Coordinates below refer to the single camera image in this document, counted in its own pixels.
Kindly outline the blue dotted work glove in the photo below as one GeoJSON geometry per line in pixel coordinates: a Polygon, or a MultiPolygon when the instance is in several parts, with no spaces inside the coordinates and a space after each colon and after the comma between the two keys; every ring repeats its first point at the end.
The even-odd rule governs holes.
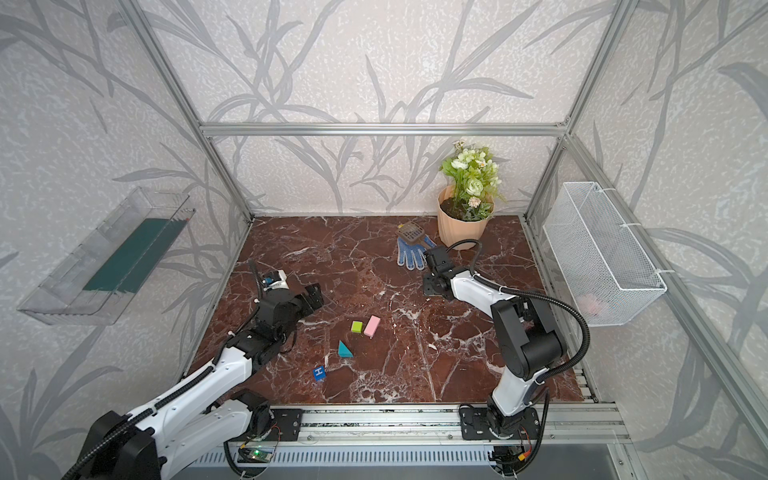
{"type": "Polygon", "coordinates": [[[408,270],[424,270],[425,252],[428,249],[436,247],[436,244],[429,236],[425,236],[421,243],[409,244],[402,238],[397,238],[397,265],[406,267],[408,270]]]}

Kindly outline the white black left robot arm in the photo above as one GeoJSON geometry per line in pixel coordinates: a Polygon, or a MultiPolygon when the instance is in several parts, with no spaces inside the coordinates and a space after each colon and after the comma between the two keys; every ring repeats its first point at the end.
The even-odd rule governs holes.
{"type": "Polygon", "coordinates": [[[295,293],[269,286],[250,317],[211,360],[155,399],[120,415],[109,411],[91,426],[67,479],[170,479],[216,445],[271,429],[268,401],[242,390],[219,399],[282,351],[300,320],[324,304],[319,284],[295,293]]]}

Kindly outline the clear plastic wall tray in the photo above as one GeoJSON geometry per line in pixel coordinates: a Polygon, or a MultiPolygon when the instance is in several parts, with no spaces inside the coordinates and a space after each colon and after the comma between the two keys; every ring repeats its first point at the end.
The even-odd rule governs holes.
{"type": "Polygon", "coordinates": [[[51,326],[114,324],[194,214],[188,194],[135,188],[17,310],[51,326]]]}

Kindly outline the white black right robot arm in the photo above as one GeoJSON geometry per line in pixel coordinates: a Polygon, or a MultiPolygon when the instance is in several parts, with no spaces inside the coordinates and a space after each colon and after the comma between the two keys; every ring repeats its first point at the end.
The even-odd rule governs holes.
{"type": "Polygon", "coordinates": [[[549,302],[540,295],[512,293],[467,269],[423,277],[427,296],[459,300],[493,322],[505,370],[484,407],[461,406],[465,440],[518,440],[540,436],[535,397],[543,375],[564,352],[549,302]]]}

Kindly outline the peach ribbed flower pot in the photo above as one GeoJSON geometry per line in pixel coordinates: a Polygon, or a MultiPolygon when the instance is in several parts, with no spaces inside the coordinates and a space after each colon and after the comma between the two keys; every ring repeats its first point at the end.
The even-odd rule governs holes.
{"type": "Polygon", "coordinates": [[[492,216],[480,221],[466,222],[451,217],[442,207],[444,201],[453,195],[454,187],[446,186],[438,196],[437,225],[440,240],[450,246],[459,240],[479,240],[492,216]]]}

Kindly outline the pink object in basket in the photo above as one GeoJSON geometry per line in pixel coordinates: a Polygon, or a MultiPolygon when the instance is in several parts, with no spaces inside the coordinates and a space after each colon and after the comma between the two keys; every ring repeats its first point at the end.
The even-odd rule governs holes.
{"type": "Polygon", "coordinates": [[[576,303],[585,318],[599,317],[608,308],[608,304],[605,301],[592,293],[578,296],[576,303]]]}

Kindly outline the pink block beside green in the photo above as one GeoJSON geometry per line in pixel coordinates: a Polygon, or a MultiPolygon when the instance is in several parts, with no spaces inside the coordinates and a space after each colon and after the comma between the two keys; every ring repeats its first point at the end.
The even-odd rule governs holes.
{"type": "Polygon", "coordinates": [[[373,338],[380,325],[380,322],[381,319],[378,316],[372,315],[365,325],[363,334],[368,338],[373,338]]]}

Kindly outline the blue letter cube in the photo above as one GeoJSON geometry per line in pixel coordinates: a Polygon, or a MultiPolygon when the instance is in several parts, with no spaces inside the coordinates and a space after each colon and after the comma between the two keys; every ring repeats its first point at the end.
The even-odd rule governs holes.
{"type": "Polygon", "coordinates": [[[319,366],[313,370],[313,377],[315,381],[323,381],[327,377],[326,368],[319,366]]]}

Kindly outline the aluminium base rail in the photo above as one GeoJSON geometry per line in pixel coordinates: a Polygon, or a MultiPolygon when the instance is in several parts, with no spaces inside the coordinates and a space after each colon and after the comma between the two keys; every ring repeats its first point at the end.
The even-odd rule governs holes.
{"type": "Polygon", "coordinates": [[[265,425],[239,402],[226,402],[207,414],[197,414],[186,425],[172,425],[156,413],[139,423],[148,429],[160,450],[194,444],[217,445],[223,440],[288,446],[373,446],[459,444],[529,444],[536,439],[553,444],[627,443],[630,435],[613,404],[554,403],[537,406],[537,418],[524,420],[512,433],[491,433],[479,405],[392,404],[316,405],[278,407],[265,425]]]}

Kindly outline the teal triangle wood block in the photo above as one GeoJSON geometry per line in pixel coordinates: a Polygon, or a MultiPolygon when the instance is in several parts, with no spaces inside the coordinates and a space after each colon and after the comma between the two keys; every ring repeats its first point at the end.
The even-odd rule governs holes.
{"type": "Polygon", "coordinates": [[[353,358],[354,355],[351,352],[351,350],[346,346],[346,344],[343,341],[340,341],[338,344],[338,355],[341,358],[353,358]]]}

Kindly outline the brown plastic slotted scoop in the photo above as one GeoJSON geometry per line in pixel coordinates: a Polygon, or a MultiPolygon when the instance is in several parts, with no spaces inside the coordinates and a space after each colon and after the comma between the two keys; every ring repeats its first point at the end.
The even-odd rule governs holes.
{"type": "Polygon", "coordinates": [[[420,225],[410,221],[398,226],[397,235],[407,244],[417,245],[423,243],[426,232],[420,225]]]}

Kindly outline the aluminium cage frame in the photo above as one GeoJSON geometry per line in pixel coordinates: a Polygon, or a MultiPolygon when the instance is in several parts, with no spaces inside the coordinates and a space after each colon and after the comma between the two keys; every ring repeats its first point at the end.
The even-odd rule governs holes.
{"type": "MultiPolygon", "coordinates": [[[[225,183],[246,218],[253,213],[244,195],[234,183],[232,175],[214,150],[202,123],[194,112],[191,100],[183,91],[171,62],[157,39],[150,21],[137,1],[121,1],[118,4],[125,25],[136,35],[145,53],[168,89],[176,106],[191,130],[192,141],[203,150],[208,163],[225,183]]],[[[637,217],[613,182],[596,164],[593,155],[576,135],[575,127],[583,115],[589,98],[604,73],[610,56],[616,51],[621,36],[630,23],[630,17],[638,4],[635,1],[619,1],[611,13],[607,31],[602,37],[597,53],[580,87],[575,105],[568,119],[560,123],[213,123],[210,128],[217,136],[524,136],[555,137],[558,140],[542,180],[549,181],[565,151],[570,152],[583,174],[599,184],[617,212],[627,221],[637,217]]],[[[717,333],[714,324],[706,318],[696,304],[693,295],[685,287],[681,277],[672,275],[666,294],[668,305],[691,345],[698,350],[713,376],[728,395],[734,409],[742,417],[759,442],[767,441],[767,398],[755,381],[748,375],[737,356],[727,347],[717,333]]]]}

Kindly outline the green white artificial flowers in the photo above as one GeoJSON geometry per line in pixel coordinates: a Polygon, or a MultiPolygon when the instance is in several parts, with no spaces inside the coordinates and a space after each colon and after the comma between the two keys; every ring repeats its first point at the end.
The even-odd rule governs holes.
{"type": "Polygon", "coordinates": [[[494,200],[500,197],[499,165],[488,147],[466,145],[457,141],[454,152],[443,160],[440,171],[452,186],[441,202],[450,217],[464,222],[479,222],[491,217],[494,200]]]}

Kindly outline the green circuit board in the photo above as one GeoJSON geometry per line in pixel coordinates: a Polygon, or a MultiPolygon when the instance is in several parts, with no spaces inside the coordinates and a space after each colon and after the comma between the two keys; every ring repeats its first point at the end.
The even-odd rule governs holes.
{"type": "Polygon", "coordinates": [[[274,456],[273,450],[249,446],[241,446],[237,453],[241,463],[249,464],[270,463],[274,456]]]}

